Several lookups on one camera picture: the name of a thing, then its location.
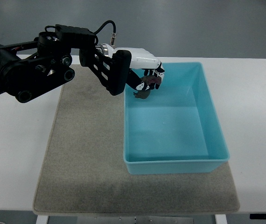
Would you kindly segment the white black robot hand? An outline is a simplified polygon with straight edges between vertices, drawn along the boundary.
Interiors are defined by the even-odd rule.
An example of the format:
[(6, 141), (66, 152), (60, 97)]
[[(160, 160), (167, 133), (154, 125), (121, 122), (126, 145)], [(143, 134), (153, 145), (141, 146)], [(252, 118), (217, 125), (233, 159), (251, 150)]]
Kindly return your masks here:
[(111, 58), (118, 50), (127, 50), (131, 53), (130, 70), (126, 84), (137, 92), (136, 88), (141, 84), (143, 76), (154, 75), (164, 79), (164, 68), (160, 59), (143, 48), (113, 48), (109, 44), (100, 44), (100, 51)]

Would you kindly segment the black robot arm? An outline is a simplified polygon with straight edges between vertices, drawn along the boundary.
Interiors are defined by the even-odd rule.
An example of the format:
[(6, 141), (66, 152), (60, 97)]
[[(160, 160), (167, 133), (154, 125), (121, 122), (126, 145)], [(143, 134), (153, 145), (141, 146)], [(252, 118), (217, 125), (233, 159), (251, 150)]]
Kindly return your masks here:
[(26, 103), (69, 81), (75, 72), (71, 50), (79, 50), (79, 60), (99, 76), (103, 71), (100, 62), (115, 64), (114, 59), (104, 59), (96, 45), (97, 34), (107, 25), (116, 25), (112, 20), (104, 22), (96, 31), (56, 24), (54, 31), (49, 26), (30, 42), (10, 45), (0, 44), (0, 94), (8, 93), (19, 102)]

